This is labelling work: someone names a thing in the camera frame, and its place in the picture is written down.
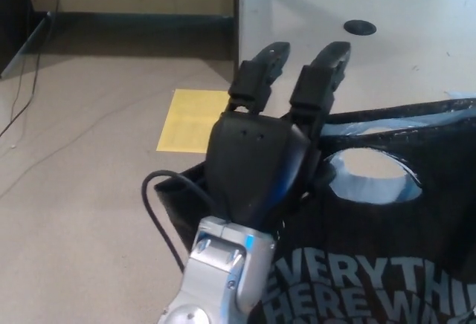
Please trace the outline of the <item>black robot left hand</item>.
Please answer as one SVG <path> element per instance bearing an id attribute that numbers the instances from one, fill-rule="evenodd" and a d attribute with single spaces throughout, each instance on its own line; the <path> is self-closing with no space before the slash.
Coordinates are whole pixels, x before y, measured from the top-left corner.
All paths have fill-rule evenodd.
<path id="1" fill-rule="evenodd" d="M 312 184 L 321 157 L 319 139 L 345 78 L 351 44 L 328 44 L 302 67 L 288 114 L 265 116 L 271 86 L 290 51 L 288 42 L 273 42 L 242 61 L 205 158 L 213 211 L 263 232 L 274 231 Z"/>

